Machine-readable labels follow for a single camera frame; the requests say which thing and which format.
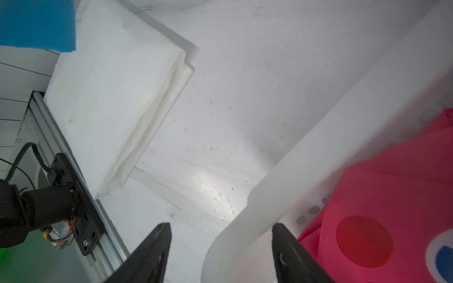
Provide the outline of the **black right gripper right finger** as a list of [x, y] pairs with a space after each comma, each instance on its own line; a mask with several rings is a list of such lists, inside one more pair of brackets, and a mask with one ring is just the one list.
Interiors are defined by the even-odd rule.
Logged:
[[278, 283], [334, 283], [284, 224], [273, 225], [271, 245]]

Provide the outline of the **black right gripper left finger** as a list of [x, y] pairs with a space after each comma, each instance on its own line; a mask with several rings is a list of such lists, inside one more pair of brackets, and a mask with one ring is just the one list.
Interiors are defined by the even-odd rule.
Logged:
[[108, 283], [163, 283], [171, 241], [171, 224], [168, 222], [158, 224], [106, 281]]

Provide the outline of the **pink bunny raincoat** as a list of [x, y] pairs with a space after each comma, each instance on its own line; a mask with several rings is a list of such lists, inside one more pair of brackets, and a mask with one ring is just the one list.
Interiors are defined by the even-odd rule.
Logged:
[[450, 283], [453, 111], [347, 167], [298, 240], [337, 283]]

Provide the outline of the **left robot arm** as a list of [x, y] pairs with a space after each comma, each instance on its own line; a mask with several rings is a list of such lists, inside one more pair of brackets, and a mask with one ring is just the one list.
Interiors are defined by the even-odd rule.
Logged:
[[22, 244], [30, 232], [70, 220], [78, 200], [78, 192], [66, 185], [20, 193], [1, 180], [1, 248]]

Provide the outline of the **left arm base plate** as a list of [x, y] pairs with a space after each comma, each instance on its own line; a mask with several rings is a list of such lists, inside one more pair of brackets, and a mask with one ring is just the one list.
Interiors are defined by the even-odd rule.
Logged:
[[53, 186], [66, 187], [73, 197], [72, 218], [74, 219], [75, 241], [83, 256], [91, 254], [106, 232], [98, 211], [95, 209], [88, 190], [82, 183], [70, 160], [58, 153], [52, 163], [53, 172], [48, 180]]

